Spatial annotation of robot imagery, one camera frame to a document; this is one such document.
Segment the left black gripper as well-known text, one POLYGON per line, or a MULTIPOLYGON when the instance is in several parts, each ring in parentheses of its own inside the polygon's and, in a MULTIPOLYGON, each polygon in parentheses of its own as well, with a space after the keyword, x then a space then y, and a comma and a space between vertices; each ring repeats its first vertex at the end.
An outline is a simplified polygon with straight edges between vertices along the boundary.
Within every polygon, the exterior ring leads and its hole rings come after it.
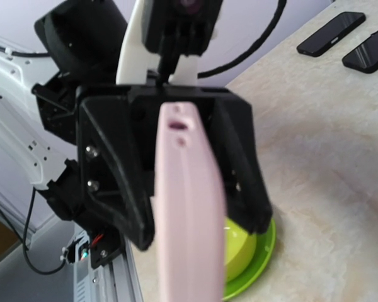
POLYGON ((226 88, 101 85, 81 87, 77 146, 86 207, 139 250, 154 239, 156 132, 164 103, 189 102, 200 115, 222 174, 229 218, 264 234, 272 205, 256 155, 249 102, 226 88))

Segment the pink phone case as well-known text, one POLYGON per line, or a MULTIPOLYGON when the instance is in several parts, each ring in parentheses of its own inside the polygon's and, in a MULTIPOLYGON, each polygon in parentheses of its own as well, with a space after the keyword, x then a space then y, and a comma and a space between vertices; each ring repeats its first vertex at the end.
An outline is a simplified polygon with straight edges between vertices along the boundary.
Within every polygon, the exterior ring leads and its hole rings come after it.
POLYGON ((164 103, 156 135, 154 219, 161 301, 221 301, 226 199, 193 103, 164 103))

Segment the black phone case horizontal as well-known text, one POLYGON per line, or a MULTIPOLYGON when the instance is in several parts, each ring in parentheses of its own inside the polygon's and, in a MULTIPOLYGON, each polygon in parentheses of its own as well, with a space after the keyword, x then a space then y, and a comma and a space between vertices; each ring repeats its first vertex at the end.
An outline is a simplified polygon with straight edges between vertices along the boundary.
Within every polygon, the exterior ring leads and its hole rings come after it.
POLYGON ((365 22, 365 20, 365 13, 342 12, 306 38, 296 47, 296 50, 299 54, 319 57, 365 22))

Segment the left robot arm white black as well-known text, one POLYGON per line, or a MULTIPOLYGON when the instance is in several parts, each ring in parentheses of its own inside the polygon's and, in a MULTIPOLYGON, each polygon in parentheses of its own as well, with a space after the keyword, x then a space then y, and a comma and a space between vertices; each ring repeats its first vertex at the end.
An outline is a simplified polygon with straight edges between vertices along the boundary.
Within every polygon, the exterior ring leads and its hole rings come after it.
POLYGON ((273 211, 256 156, 251 105, 228 89, 178 85, 178 64, 201 56, 221 1, 146 1, 139 45, 160 61, 140 68, 120 51, 130 23, 113 1, 64 1, 35 22, 45 53, 0 48, 0 139, 23 159, 31 183, 62 220, 92 238, 151 245, 156 141, 161 110, 179 147, 203 130, 224 182, 230 219, 250 234, 273 211))

